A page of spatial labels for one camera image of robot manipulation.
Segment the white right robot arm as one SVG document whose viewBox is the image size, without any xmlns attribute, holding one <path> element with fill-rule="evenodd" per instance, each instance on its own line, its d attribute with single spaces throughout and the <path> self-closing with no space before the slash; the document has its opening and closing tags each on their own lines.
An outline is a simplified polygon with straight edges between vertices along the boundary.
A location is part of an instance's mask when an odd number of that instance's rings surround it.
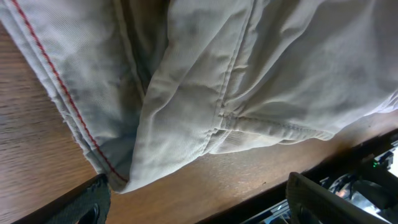
<svg viewBox="0 0 398 224">
<path fill-rule="evenodd" d="M 363 142 L 244 202 L 236 223 L 397 223 L 397 141 Z"/>
</svg>

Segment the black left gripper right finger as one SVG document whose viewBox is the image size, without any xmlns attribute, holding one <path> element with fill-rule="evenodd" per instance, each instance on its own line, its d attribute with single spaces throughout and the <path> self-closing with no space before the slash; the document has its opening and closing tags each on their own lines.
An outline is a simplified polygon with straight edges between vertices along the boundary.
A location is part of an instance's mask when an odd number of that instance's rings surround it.
<svg viewBox="0 0 398 224">
<path fill-rule="evenodd" d="M 297 172 L 289 174 L 286 199 L 293 224 L 385 223 Z"/>
</svg>

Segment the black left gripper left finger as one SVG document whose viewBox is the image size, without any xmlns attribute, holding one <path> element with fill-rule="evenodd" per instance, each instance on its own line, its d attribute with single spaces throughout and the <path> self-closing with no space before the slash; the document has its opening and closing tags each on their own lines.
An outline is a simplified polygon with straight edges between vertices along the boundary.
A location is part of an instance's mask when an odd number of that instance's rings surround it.
<svg viewBox="0 0 398 224">
<path fill-rule="evenodd" d="M 110 205 L 108 178 L 98 174 L 13 224 L 104 224 Z"/>
</svg>

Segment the beige shorts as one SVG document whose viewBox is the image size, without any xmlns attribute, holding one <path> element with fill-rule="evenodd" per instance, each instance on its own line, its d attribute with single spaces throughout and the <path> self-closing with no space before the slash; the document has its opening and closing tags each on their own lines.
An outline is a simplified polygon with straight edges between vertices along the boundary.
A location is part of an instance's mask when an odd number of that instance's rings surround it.
<svg viewBox="0 0 398 224">
<path fill-rule="evenodd" d="M 396 1 L 2 1 L 1 22 L 119 193 L 397 109 Z"/>
</svg>

